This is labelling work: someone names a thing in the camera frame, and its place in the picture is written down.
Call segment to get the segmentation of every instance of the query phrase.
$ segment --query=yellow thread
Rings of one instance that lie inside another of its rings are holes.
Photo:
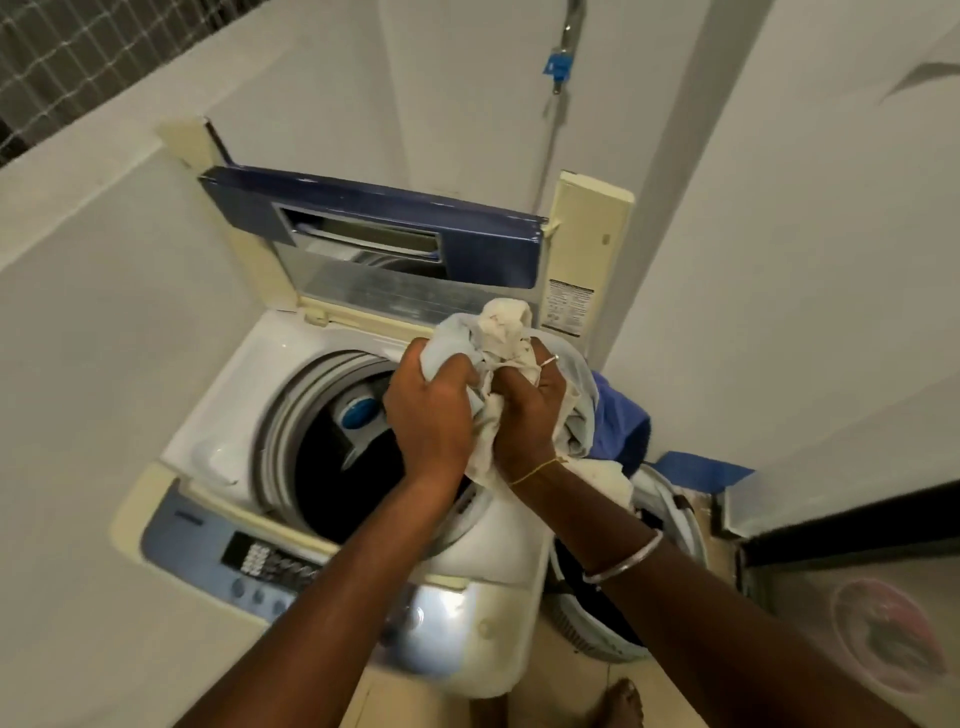
[[[526,474],[525,476],[523,476],[520,480],[515,480],[514,482],[512,482],[512,483],[510,484],[510,487],[513,488],[515,485],[519,485],[519,484],[522,483],[524,480],[526,480],[528,477],[530,477],[530,476],[533,475],[533,474],[536,474],[538,471],[541,471],[543,468],[546,468],[546,467],[547,467],[548,465],[550,465],[551,463],[562,463],[562,462],[563,462],[563,460],[561,460],[561,458],[558,456],[558,457],[553,458],[552,460],[547,460],[545,463],[540,463],[540,464],[537,465],[532,471],[530,471],[528,474]]]

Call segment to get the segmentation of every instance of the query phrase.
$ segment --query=hand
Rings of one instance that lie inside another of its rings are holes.
[[[458,485],[473,452],[468,386],[479,377],[461,353],[446,360],[432,381],[423,378],[420,353],[426,339],[407,347],[383,398],[408,480],[439,479]]]
[[[537,363],[550,358],[540,339],[533,338]],[[503,395],[500,429],[493,441],[493,461],[508,483],[513,483],[557,456],[553,430],[564,401],[566,379],[557,362],[540,371],[534,386],[513,367],[501,367],[493,375],[492,391]]]

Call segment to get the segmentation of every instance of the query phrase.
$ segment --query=metal grid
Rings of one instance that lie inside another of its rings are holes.
[[[0,166],[265,0],[0,0]]]

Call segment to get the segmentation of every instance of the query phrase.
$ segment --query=washing machine drum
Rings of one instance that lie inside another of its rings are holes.
[[[267,413],[254,449],[254,489],[264,511],[343,544],[403,478],[383,410],[396,364],[338,352],[305,367]],[[473,526],[488,496],[464,478],[431,552]]]

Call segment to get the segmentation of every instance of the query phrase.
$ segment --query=silver bangle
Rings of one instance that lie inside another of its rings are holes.
[[[594,574],[593,576],[587,576],[584,574],[584,583],[585,584],[599,584],[601,582],[607,581],[607,579],[613,579],[615,576],[619,576],[621,573],[627,569],[632,569],[641,561],[643,561],[647,556],[653,553],[657,545],[663,540],[663,531],[657,531],[657,535],[654,536],[653,540],[644,546],[640,551],[635,553],[633,556],[630,556],[624,561],[621,561],[612,569],[607,569],[606,571],[601,571],[600,573]]]

